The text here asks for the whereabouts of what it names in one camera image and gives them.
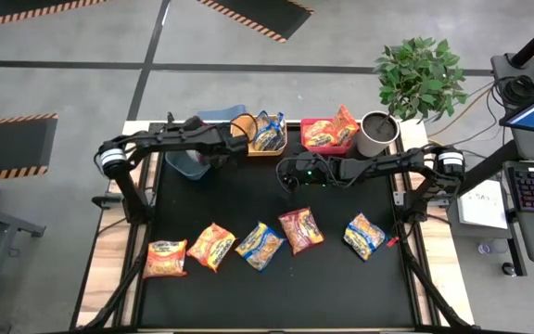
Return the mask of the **white paper sheet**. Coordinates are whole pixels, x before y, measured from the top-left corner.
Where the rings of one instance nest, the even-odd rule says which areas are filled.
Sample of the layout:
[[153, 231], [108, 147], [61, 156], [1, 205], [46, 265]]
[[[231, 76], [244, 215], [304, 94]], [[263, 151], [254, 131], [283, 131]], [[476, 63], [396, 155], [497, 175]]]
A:
[[459, 222], [507, 229], [502, 186], [499, 181], [486, 180], [457, 200]]

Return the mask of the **blue plastic bin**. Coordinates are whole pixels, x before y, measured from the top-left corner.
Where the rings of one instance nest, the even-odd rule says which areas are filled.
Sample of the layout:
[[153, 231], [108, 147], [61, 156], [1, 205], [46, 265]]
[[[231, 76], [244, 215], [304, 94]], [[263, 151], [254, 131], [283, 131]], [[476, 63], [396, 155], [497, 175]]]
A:
[[192, 181], [200, 180], [210, 169], [210, 165], [203, 161], [202, 155], [196, 150], [169, 151], [164, 154], [164, 160]]

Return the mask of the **black slanted stand pole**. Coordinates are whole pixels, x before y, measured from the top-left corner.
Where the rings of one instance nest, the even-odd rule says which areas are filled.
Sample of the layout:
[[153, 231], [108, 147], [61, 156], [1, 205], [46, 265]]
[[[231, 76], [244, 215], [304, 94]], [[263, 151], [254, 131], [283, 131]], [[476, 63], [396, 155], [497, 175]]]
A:
[[457, 196], [464, 195], [498, 173], [505, 162], [520, 160], [521, 156], [518, 153], [517, 145], [514, 139], [512, 139], [464, 174], [464, 180], [461, 183]]

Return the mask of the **black rig frame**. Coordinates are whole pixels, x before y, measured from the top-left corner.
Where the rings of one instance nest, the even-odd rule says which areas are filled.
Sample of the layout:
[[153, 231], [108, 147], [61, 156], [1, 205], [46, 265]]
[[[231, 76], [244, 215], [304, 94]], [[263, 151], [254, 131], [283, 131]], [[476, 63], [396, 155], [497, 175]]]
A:
[[[162, 121], [127, 121], [122, 130], [123, 135], [131, 135], [137, 131], [159, 127]], [[423, 123], [411, 120], [400, 124], [400, 139], [390, 145], [391, 153], [395, 153], [399, 147], [415, 148], [428, 143], [426, 128]], [[157, 182], [159, 177], [158, 153], [153, 153], [151, 158], [143, 162], [143, 167], [136, 167], [132, 176], [139, 177], [138, 186], [152, 186], [152, 181]], [[406, 190], [409, 187], [419, 186], [423, 182], [423, 176], [409, 173], [408, 176], [393, 176], [393, 185], [398, 190]], [[443, 298], [459, 315], [463, 321], [472, 325], [475, 320], [471, 312], [469, 298], [465, 289], [463, 274], [459, 265], [457, 251], [454, 245], [453, 233], [448, 223], [440, 220], [447, 219], [447, 213], [440, 207], [428, 207], [428, 213], [435, 217], [428, 218], [415, 228], [408, 238], [409, 245], [419, 264], [426, 270], [428, 277], [442, 294]], [[122, 206], [117, 203], [115, 207], [103, 209], [99, 221], [98, 232], [124, 218]], [[130, 227], [123, 221], [103, 234], [95, 237], [94, 248], [90, 263], [84, 274], [83, 292], [77, 301], [77, 311], [71, 320], [70, 329], [85, 326], [94, 319], [98, 311], [111, 297], [113, 290], [119, 286], [120, 280], [134, 261], [134, 251], [139, 251], [143, 245], [144, 233], [148, 232], [143, 225]], [[111, 318], [104, 328], [119, 328], [121, 326], [135, 324], [138, 315], [135, 306], [139, 305], [143, 296], [140, 275], [137, 274], [130, 283], [125, 295], [118, 302], [117, 308], [111, 314]], [[448, 326], [448, 321], [440, 314], [439, 308], [433, 306], [432, 298], [427, 296], [425, 288], [419, 278], [413, 273], [409, 274], [408, 283], [412, 284], [415, 291], [415, 315], [420, 316], [420, 321], [426, 326], [439, 323]], [[275, 328], [274, 331], [284, 333], [392, 333], [407, 332], [411, 328], [368, 327], [368, 328]], [[193, 329], [142, 329], [142, 333], [192, 333]]]

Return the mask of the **yellow plastic bin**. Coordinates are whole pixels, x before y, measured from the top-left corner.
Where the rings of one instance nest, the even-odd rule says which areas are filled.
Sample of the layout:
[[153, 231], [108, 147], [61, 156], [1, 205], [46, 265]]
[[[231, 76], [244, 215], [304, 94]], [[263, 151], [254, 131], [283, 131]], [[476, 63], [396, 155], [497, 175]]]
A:
[[283, 121], [283, 144], [279, 149], [274, 150], [257, 150], [254, 147], [254, 137], [258, 132], [258, 123], [256, 122], [256, 119], [253, 115], [248, 113], [242, 113], [237, 115], [231, 120], [231, 128], [230, 128], [231, 134], [233, 136], [241, 136], [241, 135], [247, 135], [249, 142], [248, 142], [248, 156], [250, 158], [258, 158], [258, 157], [275, 157], [280, 156], [284, 153], [287, 141], [288, 141], [288, 135], [287, 135], [287, 127], [286, 127], [286, 121]]

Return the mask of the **black table mat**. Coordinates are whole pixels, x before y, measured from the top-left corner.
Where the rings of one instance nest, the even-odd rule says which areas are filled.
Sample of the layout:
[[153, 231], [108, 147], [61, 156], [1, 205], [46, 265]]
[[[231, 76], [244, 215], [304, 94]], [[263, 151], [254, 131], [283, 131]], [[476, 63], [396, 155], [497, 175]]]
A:
[[301, 186], [287, 193], [277, 158], [250, 158], [192, 181], [168, 164], [159, 172], [152, 240], [194, 242], [210, 225], [244, 239], [258, 224], [279, 230], [282, 214], [310, 209], [324, 241], [301, 252], [283, 245], [257, 270], [235, 250], [217, 269], [193, 258], [181, 277], [148, 278], [137, 324], [149, 329], [408, 328], [413, 303], [401, 252], [381, 247], [362, 260], [344, 241], [358, 214], [389, 231], [392, 189], [386, 177], [341, 189]]

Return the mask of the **red beef ramen packet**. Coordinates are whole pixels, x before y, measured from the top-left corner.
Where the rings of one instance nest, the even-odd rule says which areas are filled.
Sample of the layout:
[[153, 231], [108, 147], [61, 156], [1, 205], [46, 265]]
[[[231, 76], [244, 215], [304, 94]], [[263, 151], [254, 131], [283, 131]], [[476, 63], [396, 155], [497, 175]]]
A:
[[317, 226], [310, 208], [282, 214], [278, 220], [285, 231], [293, 255], [324, 242], [324, 235]]

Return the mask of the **orange chicken ramen packet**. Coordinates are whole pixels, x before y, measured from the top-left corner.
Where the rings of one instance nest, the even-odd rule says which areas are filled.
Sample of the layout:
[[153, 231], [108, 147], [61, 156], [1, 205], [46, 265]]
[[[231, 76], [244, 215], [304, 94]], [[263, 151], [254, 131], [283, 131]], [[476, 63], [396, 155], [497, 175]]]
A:
[[305, 126], [303, 139], [307, 147], [332, 147], [337, 144], [335, 128], [325, 120]]
[[186, 276], [184, 257], [186, 240], [159, 240], [148, 244], [143, 278]]
[[236, 237], [230, 231], [212, 223], [202, 231], [186, 255], [216, 273], [235, 241]]
[[345, 105], [340, 105], [332, 121], [338, 146], [346, 146], [360, 126]]

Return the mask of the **grey cylindrical cup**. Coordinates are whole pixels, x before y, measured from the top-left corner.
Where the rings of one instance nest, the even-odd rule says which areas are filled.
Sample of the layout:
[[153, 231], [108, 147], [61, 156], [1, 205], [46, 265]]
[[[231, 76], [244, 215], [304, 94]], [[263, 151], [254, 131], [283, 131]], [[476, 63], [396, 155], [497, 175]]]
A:
[[393, 116], [379, 110], [370, 111], [361, 119], [356, 147], [364, 157], [372, 158], [392, 144], [400, 133], [400, 126]]

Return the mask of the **black hazard-striped floor mat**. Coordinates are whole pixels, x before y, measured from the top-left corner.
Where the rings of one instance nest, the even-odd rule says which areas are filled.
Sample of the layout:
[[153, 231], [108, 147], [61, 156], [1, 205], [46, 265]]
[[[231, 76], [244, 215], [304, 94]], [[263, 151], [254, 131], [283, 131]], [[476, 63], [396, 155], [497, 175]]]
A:
[[0, 25], [80, 7], [97, 5], [108, 0], [0, 0]]
[[313, 14], [296, 0], [197, 1], [278, 43], [286, 43]]
[[0, 119], [0, 180], [48, 172], [57, 121], [56, 113]]

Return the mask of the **green leafy plant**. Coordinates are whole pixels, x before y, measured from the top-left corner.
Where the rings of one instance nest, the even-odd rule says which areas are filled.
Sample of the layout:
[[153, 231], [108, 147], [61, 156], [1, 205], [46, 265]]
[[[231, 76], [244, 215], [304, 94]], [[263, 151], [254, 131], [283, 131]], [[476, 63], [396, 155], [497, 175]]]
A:
[[451, 116], [467, 100], [459, 62], [445, 39], [419, 36], [386, 45], [375, 61], [380, 103], [403, 122]]

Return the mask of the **red plastic bin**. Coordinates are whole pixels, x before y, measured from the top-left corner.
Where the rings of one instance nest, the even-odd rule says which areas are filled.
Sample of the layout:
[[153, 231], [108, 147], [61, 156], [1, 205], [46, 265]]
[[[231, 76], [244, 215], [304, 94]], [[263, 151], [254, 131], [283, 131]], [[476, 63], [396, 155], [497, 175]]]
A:
[[345, 156], [353, 145], [352, 138], [344, 146], [311, 147], [307, 144], [307, 140], [304, 138], [306, 130], [309, 126], [318, 121], [332, 121], [332, 118], [305, 118], [299, 121], [301, 145], [310, 152], [315, 152], [321, 155]]

